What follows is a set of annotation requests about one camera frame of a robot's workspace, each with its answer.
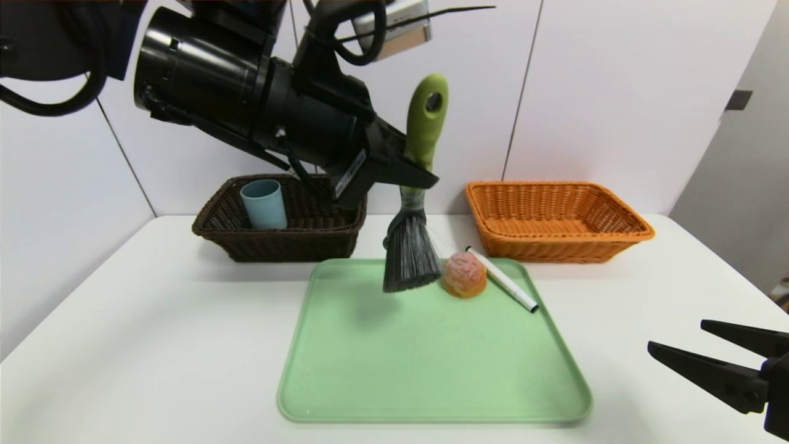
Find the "gray bristles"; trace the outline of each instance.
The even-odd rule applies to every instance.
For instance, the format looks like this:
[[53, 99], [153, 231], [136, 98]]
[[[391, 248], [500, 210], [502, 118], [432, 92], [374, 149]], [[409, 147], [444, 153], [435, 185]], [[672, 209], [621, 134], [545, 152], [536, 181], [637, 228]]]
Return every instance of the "gray bristles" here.
[[419, 288], [441, 277], [443, 265], [430, 241], [424, 218], [406, 217], [391, 232], [388, 243], [384, 292]]

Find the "orange wicker basket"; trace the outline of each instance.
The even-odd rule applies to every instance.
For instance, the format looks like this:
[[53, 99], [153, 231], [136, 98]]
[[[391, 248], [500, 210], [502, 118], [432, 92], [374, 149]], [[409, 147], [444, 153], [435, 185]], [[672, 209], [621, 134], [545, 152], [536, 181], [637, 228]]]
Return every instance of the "orange wicker basket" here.
[[521, 262], [606, 262], [655, 236], [610, 190], [590, 182], [466, 186], [488, 255]]

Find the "wicker basket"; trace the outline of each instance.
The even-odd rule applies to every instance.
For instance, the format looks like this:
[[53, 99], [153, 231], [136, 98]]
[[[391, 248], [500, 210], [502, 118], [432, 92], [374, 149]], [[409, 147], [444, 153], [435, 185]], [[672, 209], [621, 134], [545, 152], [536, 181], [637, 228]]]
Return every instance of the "wicker basket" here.
[[606, 262], [655, 232], [590, 182], [472, 182], [466, 187], [488, 255], [522, 262]]
[[[319, 186], [328, 187], [325, 175], [313, 178]], [[251, 228], [240, 192], [258, 179], [279, 181], [288, 228]], [[248, 175], [225, 182], [200, 210], [192, 231], [217, 243], [236, 262], [320, 262], [350, 257], [366, 208], [366, 198], [355, 209], [321, 205], [289, 175]]]

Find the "marker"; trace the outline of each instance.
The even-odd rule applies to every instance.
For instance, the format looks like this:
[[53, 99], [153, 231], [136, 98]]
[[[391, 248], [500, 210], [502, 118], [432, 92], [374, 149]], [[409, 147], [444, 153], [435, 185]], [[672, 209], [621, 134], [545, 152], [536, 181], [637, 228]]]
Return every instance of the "marker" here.
[[537, 311], [538, 308], [540, 308], [540, 306], [537, 305], [536, 300], [529, 297], [529, 295], [527, 295], [526, 292], [524, 292], [518, 286], [518, 284], [516, 284], [515, 282], [512, 281], [512, 279], [507, 277], [507, 275], [504, 274], [504, 272], [501, 271], [499, 267], [493, 265], [493, 262], [490, 262], [488, 258], [478, 253], [471, 246], [466, 247], [466, 251], [473, 254], [474, 257], [477, 258], [477, 260], [482, 262], [482, 265], [484, 265], [490, 277], [492, 277], [493, 280], [498, 282], [501, 288], [503, 288], [504, 291], [509, 293], [510, 296], [515, 298], [515, 300], [517, 300], [522, 306], [524, 306], [526, 310], [530, 311], [531, 313], [534, 313], [535, 311]]

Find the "table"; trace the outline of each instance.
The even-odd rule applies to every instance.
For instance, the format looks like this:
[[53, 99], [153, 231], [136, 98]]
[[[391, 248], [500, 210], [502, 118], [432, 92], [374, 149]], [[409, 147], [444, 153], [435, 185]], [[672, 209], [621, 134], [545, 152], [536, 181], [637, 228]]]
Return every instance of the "table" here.
[[[275, 396], [315, 264], [235, 264], [153, 220], [5, 360], [8, 444], [780, 442], [652, 359], [649, 340], [749, 367], [762, 359], [703, 318], [789, 331], [789, 317], [693, 236], [646, 216], [654, 240], [601, 265], [528, 264], [593, 391], [574, 426], [297, 424]], [[355, 258], [381, 258], [391, 216], [368, 216]], [[471, 216], [430, 216], [441, 254], [480, 247]]]

